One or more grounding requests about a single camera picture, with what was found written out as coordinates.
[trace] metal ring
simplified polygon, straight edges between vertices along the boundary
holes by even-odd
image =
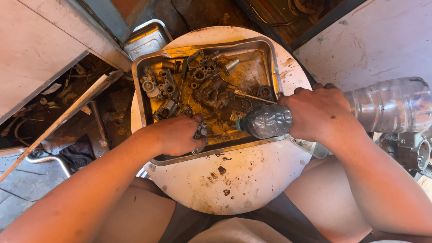
[[[252,101],[248,100],[248,99],[244,99],[243,101],[241,101],[241,107],[245,110],[249,110],[250,108],[252,108]]]

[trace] left hand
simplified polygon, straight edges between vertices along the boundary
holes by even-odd
[[[197,113],[193,117],[181,115],[168,118],[141,128],[136,133],[154,141],[158,154],[180,156],[207,144],[207,138],[195,139],[194,134],[203,116]]]

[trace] barcode sticker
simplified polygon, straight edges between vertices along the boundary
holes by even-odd
[[[47,89],[45,92],[41,93],[41,95],[51,94],[52,92],[55,92],[56,90],[58,90],[60,87],[61,87],[61,84],[55,83],[55,84],[51,85],[51,87],[49,89]]]

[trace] white panel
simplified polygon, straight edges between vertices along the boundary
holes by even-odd
[[[129,71],[132,60],[75,0],[19,0],[112,66]]]
[[[3,123],[87,47],[17,0],[1,0],[0,22]]]
[[[432,85],[432,1],[368,0],[294,55],[343,91],[408,76]]]

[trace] hand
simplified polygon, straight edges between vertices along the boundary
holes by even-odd
[[[291,96],[278,100],[288,107],[292,115],[290,134],[295,138],[319,142],[327,146],[338,134],[363,127],[351,114],[350,105],[343,92],[332,83],[316,83],[312,91],[296,88]]]
[[[193,117],[181,115],[158,121],[134,134],[142,136],[144,139],[152,139],[158,155],[180,156],[206,146],[206,137],[194,138],[198,125],[202,121],[203,116],[200,113]]]

